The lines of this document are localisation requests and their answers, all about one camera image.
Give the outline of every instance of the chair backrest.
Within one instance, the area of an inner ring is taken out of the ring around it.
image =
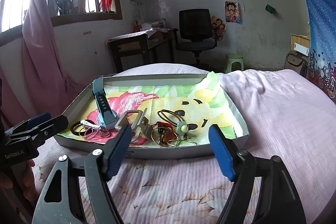
[[[208,9],[180,11],[179,21],[181,38],[202,41],[212,37],[212,25]]]

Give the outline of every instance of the paper drawing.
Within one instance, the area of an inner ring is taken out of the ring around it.
[[[225,21],[233,23],[240,22],[238,2],[225,1]]]

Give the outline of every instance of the pink bedsheet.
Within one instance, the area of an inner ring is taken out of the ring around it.
[[[177,64],[147,65],[121,75],[204,73]],[[246,148],[254,155],[279,155],[299,192],[307,223],[312,223],[336,188],[336,106],[319,88],[291,70],[247,70],[220,74],[220,83],[243,115],[250,137]],[[59,155],[84,152],[49,140],[36,159],[35,182],[41,191]],[[125,223],[216,223],[232,183],[214,157],[183,160],[125,159],[109,183],[112,198]],[[245,223],[251,223],[258,199],[256,179]],[[89,223],[85,180],[82,197]]]

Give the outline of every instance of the blue gripper pad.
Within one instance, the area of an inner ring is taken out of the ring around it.
[[[234,158],[237,157],[236,151],[238,150],[236,145],[232,140],[225,138],[216,124],[209,128],[209,141],[223,175],[230,181],[234,181],[236,178],[233,168]]]
[[[123,130],[123,128],[124,127],[121,128],[118,135],[115,137],[117,144],[108,158],[108,169],[105,173],[107,181],[117,175],[128,146],[132,140],[131,127],[127,126],[125,130]]]

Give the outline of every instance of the screw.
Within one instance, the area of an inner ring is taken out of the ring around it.
[[[101,149],[96,149],[96,150],[92,151],[92,155],[94,155],[94,156],[99,156],[102,153],[103,153],[103,150],[101,150]]]
[[[63,155],[63,156],[60,156],[60,157],[58,158],[58,160],[59,160],[59,161],[65,161],[67,158],[68,158],[67,155]]]
[[[272,160],[274,160],[275,162],[281,162],[281,158],[279,156],[273,156]]]
[[[238,154],[244,157],[248,155],[248,152],[245,149],[239,149]]]

